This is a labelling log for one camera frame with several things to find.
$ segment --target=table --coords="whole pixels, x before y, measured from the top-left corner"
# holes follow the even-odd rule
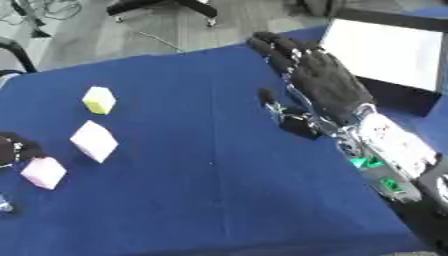
[[[324,30],[290,35],[318,39]],[[83,107],[92,85],[116,95],[110,115]],[[20,216],[0,218],[0,252],[333,256],[425,249],[331,140],[310,142],[272,124],[256,90],[283,97],[280,85],[244,45],[10,80],[0,92],[0,130],[41,142],[69,173],[55,191],[33,187],[19,168],[0,173],[0,191],[22,206]],[[425,120],[390,115],[446,150],[448,141],[437,141],[447,109],[444,98]],[[120,142],[102,165],[69,142],[87,120]]]

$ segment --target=white box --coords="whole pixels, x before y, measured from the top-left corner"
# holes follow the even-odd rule
[[[114,107],[116,100],[112,92],[105,87],[91,87],[82,99],[86,107],[95,114],[107,115]]]
[[[56,159],[46,157],[34,158],[20,174],[38,187],[53,190],[66,173]]]
[[[90,120],[70,140],[98,163],[103,163],[118,146],[118,142],[106,128]]]

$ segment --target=robotic arm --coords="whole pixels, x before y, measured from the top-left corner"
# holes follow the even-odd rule
[[[270,32],[254,33],[247,43],[297,104],[284,107],[270,90],[260,89],[260,103],[275,123],[309,139],[331,137],[403,221],[448,255],[448,230],[439,228],[448,216],[448,158],[379,113],[367,89],[317,44]]]

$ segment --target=pink cube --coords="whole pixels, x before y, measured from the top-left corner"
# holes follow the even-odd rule
[[[56,159],[46,157],[31,160],[21,175],[38,187],[53,190],[66,173]]]

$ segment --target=yellow cube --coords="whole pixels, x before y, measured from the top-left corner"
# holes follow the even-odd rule
[[[114,107],[116,100],[112,92],[105,87],[93,86],[82,99],[90,112],[107,115]]]

